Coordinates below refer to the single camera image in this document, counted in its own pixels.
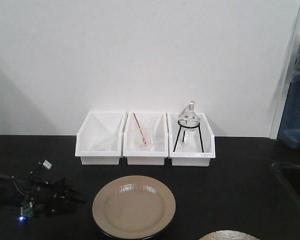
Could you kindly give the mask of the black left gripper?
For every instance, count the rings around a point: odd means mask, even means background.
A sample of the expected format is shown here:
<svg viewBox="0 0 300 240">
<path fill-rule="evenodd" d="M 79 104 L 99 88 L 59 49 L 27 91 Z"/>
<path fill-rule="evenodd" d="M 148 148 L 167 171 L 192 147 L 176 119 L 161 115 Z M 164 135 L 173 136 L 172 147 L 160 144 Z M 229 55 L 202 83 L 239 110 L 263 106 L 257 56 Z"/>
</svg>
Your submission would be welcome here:
<svg viewBox="0 0 300 240">
<path fill-rule="evenodd" d="M 31 191 L 34 197 L 35 211 L 47 218 L 73 214 L 77 211 L 77 206 L 65 206 L 65 200 L 73 203 L 86 203 L 86 196 L 72 188 L 66 189 L 66 180 L 56 182 L 37 182 Z"/>
</svg>

